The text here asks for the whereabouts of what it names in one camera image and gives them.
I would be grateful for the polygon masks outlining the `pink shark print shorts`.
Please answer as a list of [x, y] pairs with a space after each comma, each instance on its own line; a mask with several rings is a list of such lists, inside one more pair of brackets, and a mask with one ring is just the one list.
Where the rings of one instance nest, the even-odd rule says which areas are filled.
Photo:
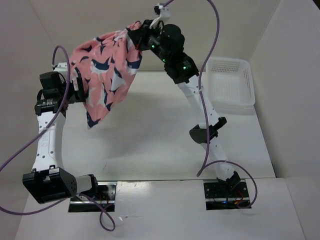
[[128, 32], [141, 25], [137, 21], [123, 30], [107, 32], [72, 51], [71, 76], [83, 82], [88, 128], [96, 126], [127, 96], [142, 62], [142, 52]]

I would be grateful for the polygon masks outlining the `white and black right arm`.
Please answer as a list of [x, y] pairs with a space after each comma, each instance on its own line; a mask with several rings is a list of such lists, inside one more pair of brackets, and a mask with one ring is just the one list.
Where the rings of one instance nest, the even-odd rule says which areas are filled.
[[151, 21], [145, 20], [138, 29], [129, 30], [128, 36], [137, 50], [150, 50], [164, 63], [165, 72], [183, 92], [194, 110], [197, 125], [189, 131], [189, 135], [205, 150], [205, 159], [197, 175], [202, 174], [210, 160], [220, 183], [220, 193], [225, 197], [232, 196], [241, 179], [228, 162], [218, 141], [218, 131], [227, 123], [227, 119], [217, 114], [207, 98], [199, 81], [199, 70], [193, 59], [184, 52], [185, 37], [181, 29], [177, 25], [163, 22], [152, 27]]

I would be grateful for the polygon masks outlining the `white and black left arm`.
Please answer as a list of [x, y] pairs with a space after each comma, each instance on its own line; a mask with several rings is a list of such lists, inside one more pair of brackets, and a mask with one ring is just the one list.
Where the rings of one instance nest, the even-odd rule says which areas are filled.
[[82, 79], [76, 77], [77, 88], [67, 85], [57, 71], [42, 73], [42, 85], [34, 106], [40, 138], [31, 172], [22, 177], [22, 184], [39, 204], [83, 194], [94, 200], [100, 187], [93, 174], [74, 176], [64, 169], [62, 161], [63, 128], [69, 104], [85, 101]]

